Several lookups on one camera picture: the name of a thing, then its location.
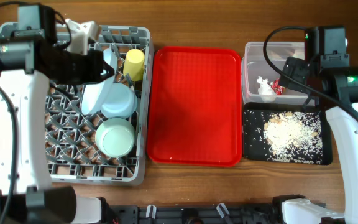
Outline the light blue plate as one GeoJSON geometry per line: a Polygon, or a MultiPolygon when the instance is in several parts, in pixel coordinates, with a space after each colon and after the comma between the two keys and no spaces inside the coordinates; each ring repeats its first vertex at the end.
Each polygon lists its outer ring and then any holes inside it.
{"type": "MultiPolygon", "coordinates": [[[[117,69],[117,56],[111,49],[103,50],[104,61],[113,69],[117,69]]],[[[107,98],[108,91],[114,83],[115,73],[101,83],[86,85],[82,97],[81,112],[83,115],[97,113],[107,98]]]]}

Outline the yellow plastic cup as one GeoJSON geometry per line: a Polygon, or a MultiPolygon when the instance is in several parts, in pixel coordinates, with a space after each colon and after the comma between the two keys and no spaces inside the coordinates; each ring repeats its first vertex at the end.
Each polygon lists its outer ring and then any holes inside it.
{"type": "Polygon", "coordinates": [[[143,79],[145,54],[139,49],[131,49],[126,53],[123,74],[134,82],[143,79]]]}

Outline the light blue bowl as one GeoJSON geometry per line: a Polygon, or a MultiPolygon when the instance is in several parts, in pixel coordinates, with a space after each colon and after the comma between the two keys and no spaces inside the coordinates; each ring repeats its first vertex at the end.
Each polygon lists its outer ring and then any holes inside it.
{"type": "Polygon", "coordinates": [[[132,89],[122,83],[113,83],[101,106],[101,112],[107,118],[126,119],[134,113],[137,102],[132,89]]]}

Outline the red snack wrapper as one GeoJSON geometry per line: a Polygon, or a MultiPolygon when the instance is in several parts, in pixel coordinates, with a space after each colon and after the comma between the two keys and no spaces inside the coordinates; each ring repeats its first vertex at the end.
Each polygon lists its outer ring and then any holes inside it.
{"type": "Polygon", "coordinates": [[[279,84],[280,79],[276,79],[273,82],[270,83],[270,87],[272,88],[272,90],[275,92],[276,95],[282,95],[285,91],[285,87],[281,86],[279,84]]]}

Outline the green bowl with food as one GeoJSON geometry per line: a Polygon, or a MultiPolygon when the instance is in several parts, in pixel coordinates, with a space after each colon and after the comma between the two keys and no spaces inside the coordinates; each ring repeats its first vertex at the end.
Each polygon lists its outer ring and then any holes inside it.
{"type": "Polygon", "coordinates": [[[135,129],[126,119],[111,118],[103,121],[96,130],[95,142],[105,156],[123,157],[135,145],[135,129]]]}

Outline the white tissue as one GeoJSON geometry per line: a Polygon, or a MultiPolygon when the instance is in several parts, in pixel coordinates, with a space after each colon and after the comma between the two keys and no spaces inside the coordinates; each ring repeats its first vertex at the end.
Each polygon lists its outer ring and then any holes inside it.
{"type": "Polygon", "coordinates": [[[260,95],[261,99],[265,103],[271,103],[276,99],[276,93],[273,88],[269,85],[268,79],[263,79],[261,76],[258,76],[256,82],[260,85],[257,92],[260,95]]]}

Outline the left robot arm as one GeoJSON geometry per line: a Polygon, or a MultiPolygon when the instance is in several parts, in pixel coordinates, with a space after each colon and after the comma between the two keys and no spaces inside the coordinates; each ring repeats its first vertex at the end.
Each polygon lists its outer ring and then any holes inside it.
{"type": "Polygon", "coordinates": [[[115,70],[100,51],[70,52],[58,44],[63,16],[19,1],[18,28],[0,39],[0,223],[117,223],[102,197],[52,188],[43,148],[45,98],[51,82],[95,84],[115,70]]]}

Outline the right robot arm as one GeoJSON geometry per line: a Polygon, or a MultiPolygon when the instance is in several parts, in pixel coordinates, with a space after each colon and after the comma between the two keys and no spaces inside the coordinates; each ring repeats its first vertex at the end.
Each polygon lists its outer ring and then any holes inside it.
{"type": "Polygon", "coordinates": [[[277,68],[281,85],[306,93],[324,112],[334,135],[345,192],[338,215],[311,202],[281,203],[285,223],[358,223],[358,66],[350,65],[343,26],[302,27],[305,57],[277,68]]]}

